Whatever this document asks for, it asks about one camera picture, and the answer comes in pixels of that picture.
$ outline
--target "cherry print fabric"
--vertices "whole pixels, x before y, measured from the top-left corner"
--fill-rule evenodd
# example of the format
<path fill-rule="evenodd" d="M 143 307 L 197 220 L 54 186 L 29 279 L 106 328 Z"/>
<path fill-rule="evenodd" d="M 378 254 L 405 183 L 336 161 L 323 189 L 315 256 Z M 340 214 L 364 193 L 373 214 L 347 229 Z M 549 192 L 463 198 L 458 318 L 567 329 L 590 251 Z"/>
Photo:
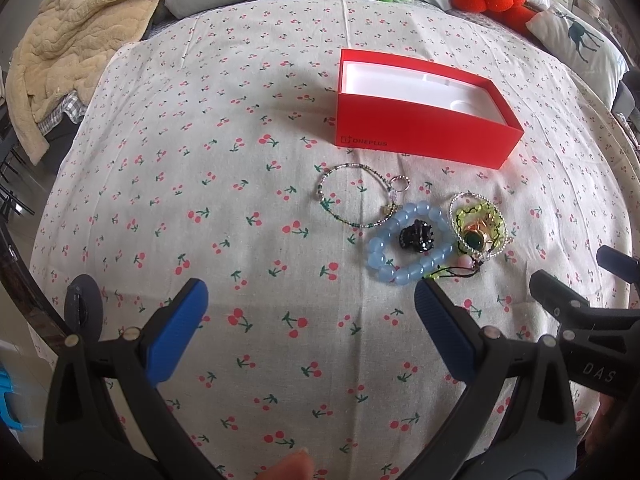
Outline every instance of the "cherry print fabric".
<path fill-rule="evenodd" d="M 343 47 L 492 79 L 524 126 L 522 140 L 500 171 L 337 148 Z M 513 242 L 477 276 L 440 284 L 481 326 L 536 341 L 557 329 L 528 293 L 538 269 L 594 306 L 628 307 L 628 286 L 601 272 L 595 253 L 601 244 L 637 250 L 632 155 L 584 83 L 513 34 L 409 4 L 250 2 L 182 20 L 113 57 L 60 168 L 31 272 L 60 311 L 70 280 L 92 275 L 104 338 L 144 325 L 189 277 L 204 280 L 207 313 L 159 385 L 194 444 L 228 478 L 252 478 L 307 447 L 319 479 L 389 480 L 464 385 L 415 314 L 413 287 L 379 283 L 364 267 L 372 233 L 320 207 L 321 173 L 361 162 L 405 174 L 404 202 L 443 208 L 461 190 L 489 197 Z M 343 216 L 378 218 L 385 197 L 375 180 L 348 170 L 330 179 L 325 191 Z M 572 392 L 581 434 L 597 395 Z M 130 429 L 122 402 L 116 408 Z"/>

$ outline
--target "beaded bracelet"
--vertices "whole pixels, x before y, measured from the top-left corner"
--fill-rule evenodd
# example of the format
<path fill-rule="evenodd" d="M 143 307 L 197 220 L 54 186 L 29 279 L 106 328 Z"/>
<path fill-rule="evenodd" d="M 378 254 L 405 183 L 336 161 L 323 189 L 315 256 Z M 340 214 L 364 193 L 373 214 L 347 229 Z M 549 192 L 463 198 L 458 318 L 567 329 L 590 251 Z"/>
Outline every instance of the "beaded bracelet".
<path fill-rule="evenodd" d="M 429 250 L 429 254 L 422 256 L 417 262 L 396 270 L 393 265 L 387 264 L 383 251 L 391 241 L 391 238 L 414 223 L 417 216 L 427 216 L 429 220 L 436 223 L 438 229 L 444 234 L 444 239 L 439 246 Z M 378 271 L 376 277 L 380 282 L 395 282 L 396 285 L 406 285 L 409 282 L 420 280 L 425 274 L 437 269 L 453 253 L 454 241 L 449 223 L 443 218 L 440 208 L 431 207 L 426 200 L 421 200 L 417 204 L 409 202 L 404 204 L 402 209 L 393 215 L 388 224 L 378 229 L 376 236 L 369 240 L 367 265 L 371 269 Z"/>
<path fill-rule="evenodd" d="M 345 220 L 340 215 L 338 215 L 338 213 L 335 213 L 331 210 L 331 202 L 329 201 L 329 199 L 324 197 L 322 186 L 324 186 L 324 181 L 329 175 L 331 175 L 335 171 L 340 170 L 341 168 L 360 168 L 361 170 L 365 170 L 373 176 L 376 176 L 382 182 L 382 184 L 385 186 L 386 192 L 389 194 L 390 200 L 390 203 L 385 206 L 386 214 L 384 218 L 369 224 L 359 224 L 357 222 L 349 222 L 348 220 Z M 406 187 L 404 189 L 394 189 L 393 183 L 396 180 L 404 180 L 406 182 Z M 332 217 L 334 217 L 338 222 L 342 222 L 343 224 L 350 225 L 351 227 L 357 227 L 359 229 L 368 229 L 383 224 L 384 222 L 389 220 L 396 211 L 400 209 L 400 206 L 396 202 L 396 200 L 398 199 L 398 193 L 406 191 L 407 189 L 409 189 L 410 185 L 411 181 L 407 176 L 404 175 L 398 175 L 387 180 L 384 176 L 382 176 L 380 173 L 378 173 L 372 167 L 367 166 L 366 164 L 339 164 L 338 166 L 335 166 L 334 168 L 331 168 L 330 170 L 324 172 L 324 175 L 322 176 L 322 178 L 320 179 L 320 183 L 318 184 L 318 199 L 320 200 L 320 205 L 322 206 L 322 208 L 327 211 Z"/>
<path fill-rule="evenodd" d="M 479 203 L 468 208 L 459 208 L 454 214 L 455 203 L 467 196 L 475 198 Z M 486 220 L 477 216 L 472 224 L 465 226 L 465 218 L 483 212 L 486 213 Z M 475 260 L 485 262 L 495 258 L 507 245 L 504 217 L 500 210 L 482 195 L 472 192 L 458 193 L 451 199 L 449 220 L 461 251 Z"/>

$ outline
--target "black hair clip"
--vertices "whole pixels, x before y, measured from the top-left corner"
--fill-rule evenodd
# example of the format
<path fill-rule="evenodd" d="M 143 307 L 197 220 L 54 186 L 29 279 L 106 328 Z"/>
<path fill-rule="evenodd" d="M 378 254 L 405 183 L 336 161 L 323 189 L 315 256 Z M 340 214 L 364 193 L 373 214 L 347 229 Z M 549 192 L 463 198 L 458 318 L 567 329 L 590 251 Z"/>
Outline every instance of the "black hair clip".
<path fill-rule="evenodd" d="M 416 220 L 409 227 L 400 231 L 400 246 L 403 249 L 413 248 L 417 253 L 425 253 L 433 249 L 433 230 L 427 222 Z"/>

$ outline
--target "screw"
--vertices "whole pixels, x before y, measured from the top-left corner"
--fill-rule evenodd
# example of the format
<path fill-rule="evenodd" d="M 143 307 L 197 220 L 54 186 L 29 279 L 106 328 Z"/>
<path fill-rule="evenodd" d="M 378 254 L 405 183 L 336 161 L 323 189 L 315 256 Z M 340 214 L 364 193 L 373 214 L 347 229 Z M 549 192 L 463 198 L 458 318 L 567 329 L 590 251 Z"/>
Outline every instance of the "screw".
<path fill-rule="evenodd" d="M 499 328 L 496 328 L 495 326 L 491 326 L 491 325 L 487 325 L 483 327 L 482 332 L 489 339 L 498 339 L 502 334 Z"/>
<path fill-rule="evenodd" d="M 71 348 L 80 342 L 80 338 L 76 334 L 68 335 L 65 339 L 65 346 Z"/>
<path fill-rule="evenodd" d="M 540 339 L 542 339 L 544 345 L 548 346 L 549 348 L 553 348 L 554 346 L 556 346 L 556 338 L 552 335 L 545 334 Z"/>
<path fill-rule="evenodd" d="M 135 341 L 140 337 L 140 329 L 137 326 L 130 326 L 122 333 L 124 341 Z"/>

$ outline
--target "blue plastic stool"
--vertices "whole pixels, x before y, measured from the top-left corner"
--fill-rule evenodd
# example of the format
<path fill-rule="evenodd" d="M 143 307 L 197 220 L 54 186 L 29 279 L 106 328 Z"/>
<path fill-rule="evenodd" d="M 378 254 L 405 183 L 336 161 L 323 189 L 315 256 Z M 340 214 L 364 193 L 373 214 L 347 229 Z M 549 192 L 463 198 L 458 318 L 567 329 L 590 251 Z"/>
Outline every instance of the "blue plastic stool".
<path fill-rule="evenodd" d="M 0 368 L 0 418 L 10 430 L 22 431 L 22 424 L 16 422 L 9 415 L 9 409 L 6 405 L 6 397 L 4 394 L 14 392 L 14 386 L 11 384 L 9 374 L 3 368 Z"/>

